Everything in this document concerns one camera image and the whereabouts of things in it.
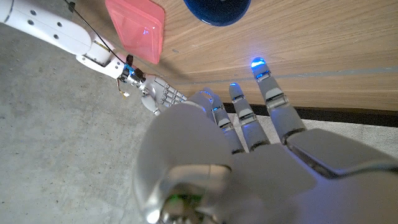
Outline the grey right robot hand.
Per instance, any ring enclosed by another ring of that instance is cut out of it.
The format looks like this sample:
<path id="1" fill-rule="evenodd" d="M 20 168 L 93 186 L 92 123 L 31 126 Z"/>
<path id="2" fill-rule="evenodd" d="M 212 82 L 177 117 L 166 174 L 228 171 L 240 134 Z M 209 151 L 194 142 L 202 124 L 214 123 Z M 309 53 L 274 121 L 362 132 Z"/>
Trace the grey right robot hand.
<path id="1" fill-rule="evenodd" d="M 187 100 L 185 95 L 163 78 L 152 74 L 145 74 L 144 78 L 146 80 L 139 87 L 142 92 L 141 101 L 156 116 L 160 115 L 163 109 Z"/>

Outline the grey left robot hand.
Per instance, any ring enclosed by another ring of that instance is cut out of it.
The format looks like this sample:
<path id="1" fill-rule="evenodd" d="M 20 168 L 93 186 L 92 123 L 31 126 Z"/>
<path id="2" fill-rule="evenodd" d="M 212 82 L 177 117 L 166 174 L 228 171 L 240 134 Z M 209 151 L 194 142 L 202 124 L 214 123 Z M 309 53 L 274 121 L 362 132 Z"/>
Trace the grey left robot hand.
<path id="1" fill-rule="evenodd" d="M 266 61 L 251 64 L 280 139 L 269 141 L 240 86 L 243 138 L 210 90 L 150 124 L 133 189 L 147 223 L 396 223 L 397 160 L 361 142 L 307 129 Z"/>

